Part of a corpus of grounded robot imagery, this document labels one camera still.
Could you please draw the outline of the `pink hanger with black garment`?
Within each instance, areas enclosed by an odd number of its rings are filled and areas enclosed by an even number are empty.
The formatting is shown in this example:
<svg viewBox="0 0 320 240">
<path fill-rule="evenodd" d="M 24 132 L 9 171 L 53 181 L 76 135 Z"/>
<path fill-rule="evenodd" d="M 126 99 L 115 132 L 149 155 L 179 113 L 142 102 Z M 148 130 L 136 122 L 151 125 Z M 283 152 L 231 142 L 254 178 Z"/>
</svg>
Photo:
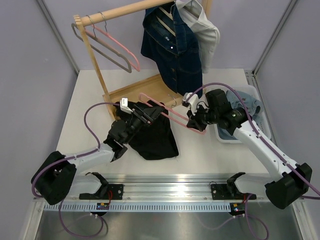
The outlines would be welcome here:
<svg viewBox="0 0 320 240">
<path fill-rule="evenodd" d="M 167 107 L 165 104 L 156 101 L 155 99 L 151 98 L 150 96 L 146 95 L 145 93 L 142 93 L 142 92 L 139 93 L 138 99 L 140 101 L 142 101 L 143 103 L 145 103 L 146 105 L 148 105 L 149 107 L 151 107 L 152 105 L 149 104 L 147 101 L 152 101 L 154 104 L 156 104 L 160 107 L 163 107 L 165 110 L 168 111 L 168 114 L 162 112 L 161 114 L 163 116 L 165 116 L 169 120 L 172 120 L 173 122 L 179 124 L 180 126 L 186 128 L 190 131 L 193 131 L 193 132 L 200 134 L 200 135 L 204 135 L 207 132 L 206 130 L 200 131 L 200 130 L 197 130 L 194 128 L 187 127 L 186 123 L 189 120 L 188 118 L 186 118 L 185 116 L 181 115 L 180 113 L 174 111 L 172 108 Z"/>
</svg>

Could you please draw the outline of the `black garment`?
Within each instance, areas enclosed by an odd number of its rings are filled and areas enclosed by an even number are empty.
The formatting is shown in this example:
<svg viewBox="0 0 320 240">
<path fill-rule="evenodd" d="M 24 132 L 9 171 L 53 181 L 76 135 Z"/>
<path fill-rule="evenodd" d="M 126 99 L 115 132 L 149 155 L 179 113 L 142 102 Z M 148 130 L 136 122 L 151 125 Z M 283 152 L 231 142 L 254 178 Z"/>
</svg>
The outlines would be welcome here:
<svg viewBox="0 0 320 240">
<path fill-rule="evenodd" d="M 132 109 L 134 105 L 142 110 L 151 107 L 143 102 L 128 102 Z M 179 155 L 175 137 L 171 130 L 170 120 L 162 114 L 152 124 L 144 124 L 132 114 L 121 111 L 116 106 L 116 115 L 119 120 L 112 123 L 104 143 L 115 142 L 120 146 L 128 144 L 145 160 L 163 160 L 174 158 Z"/>
</svg>

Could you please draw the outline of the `light blue buttoned denim skirt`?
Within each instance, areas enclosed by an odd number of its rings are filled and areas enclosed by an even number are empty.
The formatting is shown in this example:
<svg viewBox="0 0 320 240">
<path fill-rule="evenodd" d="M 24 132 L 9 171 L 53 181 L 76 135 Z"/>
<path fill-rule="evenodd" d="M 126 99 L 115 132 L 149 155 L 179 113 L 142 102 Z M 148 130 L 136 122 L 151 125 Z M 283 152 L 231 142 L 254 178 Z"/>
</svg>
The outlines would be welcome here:
<svg viewBox="0 0 320 240">
<path fill-rule="evenodd" d="M 256 123 L 261 121 L 261 114 L 264 111 L 263 104 L 260 100 L 256 99 L 255 97 L 251 96 L 242 91 L 237 91 L 237 94 L 241 97 L 242 101 L 244 102 L 250 116 Z M 231 107 L 233 109 L 243 107 L 239 98 L 230 90 L 226 91 L 227 100 L 230 102 Z"/>
</svg>

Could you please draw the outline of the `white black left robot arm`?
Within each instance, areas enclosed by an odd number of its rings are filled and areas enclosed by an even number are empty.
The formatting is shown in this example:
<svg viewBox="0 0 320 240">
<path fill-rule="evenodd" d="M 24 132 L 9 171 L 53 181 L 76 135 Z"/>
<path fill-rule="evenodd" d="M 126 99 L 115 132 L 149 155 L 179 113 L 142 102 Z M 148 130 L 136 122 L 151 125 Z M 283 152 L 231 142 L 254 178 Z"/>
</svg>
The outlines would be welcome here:
<svg viewBox="0 0 320 240">
<path fill-rule="evenodd" d="M 143 128 L 151 126 L 163 113 L 163 106 L 145 109 L 121 107 L 130 115 L 127 121 L 115 120 L 103 142 L 82 153 L 65 155 L 54 151 L 48 155 L 31 178 L 31 192 L 37 198 L 44 198 L 50 205 L 62 202 L 76 185 L 76 175 L 95 166 L 114 162 L 127 151 L 126 145 Z"/>
</svg>

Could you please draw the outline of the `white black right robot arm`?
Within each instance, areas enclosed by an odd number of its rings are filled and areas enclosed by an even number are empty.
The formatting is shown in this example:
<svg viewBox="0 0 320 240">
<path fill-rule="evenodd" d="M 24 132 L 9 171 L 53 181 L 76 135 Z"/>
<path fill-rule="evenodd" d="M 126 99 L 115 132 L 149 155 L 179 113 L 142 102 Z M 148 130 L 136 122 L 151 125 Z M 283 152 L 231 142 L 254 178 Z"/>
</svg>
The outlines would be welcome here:
<svg viewBox="0 0 320 240">
<path fill-rule="evenodd" d="M 196 92 L 183 96 L 183 106 L 189 107 L 187 127 L 203 132 L 208 125 L 217 125 L 226 130 L 255 155 L 269 174 L 264 177 L 236 173 L 226 181 L 230 197 L 264 196 L 283 210 L 309 190 L 312 168 L 307 163 L 298 164 L 268 139 L 245 105 L 233 108 L 222 89 L 207 92 L 205 98 L 207 107 L 199 104 Z"/>
</svg>

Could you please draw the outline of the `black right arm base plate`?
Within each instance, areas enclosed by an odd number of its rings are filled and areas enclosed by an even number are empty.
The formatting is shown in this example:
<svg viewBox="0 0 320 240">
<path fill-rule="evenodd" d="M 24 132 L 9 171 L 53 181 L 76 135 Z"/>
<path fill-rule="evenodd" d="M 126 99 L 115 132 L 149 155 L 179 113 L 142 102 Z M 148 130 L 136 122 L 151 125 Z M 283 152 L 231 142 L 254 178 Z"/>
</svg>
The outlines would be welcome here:
<svg viewBox="0 0 320 240">
<path fill-rule="evenodd" d="M 211 196 L 213 200 L 246 200 L 248 193 L 241 193 L 234 186 L 229 186 L 226 183 L 210 184 Z"/>
</svg>

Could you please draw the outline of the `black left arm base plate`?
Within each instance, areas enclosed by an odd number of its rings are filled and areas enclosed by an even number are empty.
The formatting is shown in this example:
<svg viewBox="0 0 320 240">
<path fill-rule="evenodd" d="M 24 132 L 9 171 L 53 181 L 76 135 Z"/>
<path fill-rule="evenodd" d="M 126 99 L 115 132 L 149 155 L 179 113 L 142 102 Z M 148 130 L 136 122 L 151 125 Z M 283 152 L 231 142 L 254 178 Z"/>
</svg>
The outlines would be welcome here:
<svg viewBox="0 0 320 240">
<path fill-rule="evenodd" d="M 95 193 L 81 193 L 80 200 L 122 200 L 124 193 L 123 184 L 108 184 L 101 186 Z"/>
</svg>

